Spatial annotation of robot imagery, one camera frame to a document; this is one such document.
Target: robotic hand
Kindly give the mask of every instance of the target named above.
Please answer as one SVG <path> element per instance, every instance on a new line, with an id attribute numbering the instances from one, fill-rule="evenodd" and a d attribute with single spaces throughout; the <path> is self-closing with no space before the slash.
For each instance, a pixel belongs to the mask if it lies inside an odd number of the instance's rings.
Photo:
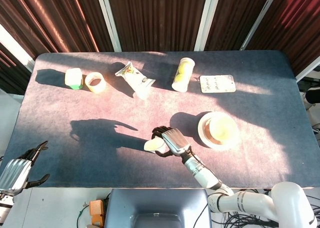
<path id="1" fill-rule="evenodd" d="M 14 196 L 20 194 L 23 189 L 39 186 L 50 177 L 46 174 L 37 181 L 29 181 L 28 175 L 42 150 L 46 150 L 48 141 L 30 149 L 17 159 L 12 159 L 4 168 L 0 176 L 0 226 L 3 225 L 8 213 L 14 204 Z"/>
<path id="2" fill-rule="evenodd" d="M 181 157 L 182 163 L 199 184 L 214 190 L 208 197 L 208 206 L 212 212 L 247 212 L 276 221 L 280 228 L 316 228 L 317 219 L 299 185 L 292 182 L 278 183 L 272 188 L 271 197 L 245 191 L 234 194 L 193 153 L 191 145 L 178 129 L 157 127 L 152 131 L 152 138 L 155 136 L 162 138 L 169 147 L 166 153 L 156 151 L 158 156 Z"/>

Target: tape roll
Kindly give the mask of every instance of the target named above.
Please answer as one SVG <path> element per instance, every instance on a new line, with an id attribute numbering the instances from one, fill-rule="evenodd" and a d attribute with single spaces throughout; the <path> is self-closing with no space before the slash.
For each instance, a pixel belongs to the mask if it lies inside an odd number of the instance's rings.
<path id="1" fill-rule="evenodd" d="M 101 93 L 107 85 L 103 75 L 98 72 L 89 73 L 84 82 L 91 92 L 95 94 Z"/>

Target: white plate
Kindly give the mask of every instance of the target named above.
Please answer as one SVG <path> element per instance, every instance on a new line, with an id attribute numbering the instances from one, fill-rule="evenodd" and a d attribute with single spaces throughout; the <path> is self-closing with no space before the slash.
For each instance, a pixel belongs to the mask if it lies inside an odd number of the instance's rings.
<path id="1" fill-rule="evenodd" d="M 198 124 L 198 134 L 199 137 L 201 139 L 201 141 L 208 146 L 209 148 L 215 149 L 215 150 L 227 150 L 227 149 L 231 149 L 233 148 L 238 140 L 239 140 L 239 130 L 237 128 L 236 130 L 236 134 L 234 135 L 234 139 L 230 140 L 228 143 L 226 144 L 215 144 L 212 143 L 210 140 L 207 139 L 206 135 L 205 135 L 205 124 L 209 119 L 218 117 L 218 116 L 226 116 L 226 113 L 222 113 L 222 112 L 210 112 L 205 114 L 199 121 Z"/>

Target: orange object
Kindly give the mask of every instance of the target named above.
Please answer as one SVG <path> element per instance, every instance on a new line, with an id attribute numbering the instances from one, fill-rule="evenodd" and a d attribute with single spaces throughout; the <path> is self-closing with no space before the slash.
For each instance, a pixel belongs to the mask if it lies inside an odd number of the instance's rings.
<path id="1" fill-rule="evenodd" d="M 89 208 L 90 208 L 90 215 L 92 216 L 91 224 L 98 227 L 104 227 L 106 214 L 105 214 L 103 201 L 102 200 L 90 201 Z"/>

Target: metal frame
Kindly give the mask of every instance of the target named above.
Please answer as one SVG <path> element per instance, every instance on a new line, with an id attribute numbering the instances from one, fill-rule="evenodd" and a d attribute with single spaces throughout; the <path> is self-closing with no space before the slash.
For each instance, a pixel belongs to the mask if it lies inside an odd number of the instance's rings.
<path id="1" fill-rule="evenodd" d="M 296 78 L 296 82 L 299 82 L 301 79 L 303 79 L 308 73 L 310 73 L 318 65 L 320 65 L 320 56 L 317 57 L 312 63 L 310 63 L 305 69 L 302 70 L 301 73 L 299 73 L 295 77 Z"/>
<path id="2" fill-rule="evenodd" d="M 29 72 L 35 67 L 35 61 L 30 55 L 21 47 L 21 45 L 11 36 L 10 33 L 0 24 L 0 43 L 18 59 Z"/>
<path id="3" fill-rule="evenodd" d="M 252 38 L 253 35 L 255 34 L 258 26 L 260 25 L 262 19 L 264 18 L 266 12 L 267 12 L 268 9 L 270 8 L 270 6 L 271 6 L 271 4 L 272 4 L 273 1 L 274 1 L 274 0 L 266 0 L 266 2 L 265 2 L 265 4 L 264 4 L 261 12 L 259 13 L 259 15 L 258 15 L 255 23 L 254 23 L 253 26 L 251 27 L 251 29 L 250 29 L 247 37 L 245 38 L 243 44 L 241 45 L 240 50 L 245 50 L 245 49 L 246 49 L 248 43 L 250 42 L 251 38 Z"/>
<path id="4" fill-rule="evenodd" d="M 218 1 L 219 0 L 205 0 L 194 51 L 203 51 L 205 49 Z"/>
<path id="5" fill-rule="evenodd" d="M 118 32 L 114 20 L 114 16 L 112 14 L 111 6 L 109 0 L 99 0 L 100 7 L 102 10 L 102 14 L 104 17 L 104 21 L 106 27 L 108 29 L 111 43 L 115 52 L 122 52 L 120 40 L 118 37 Z"/>

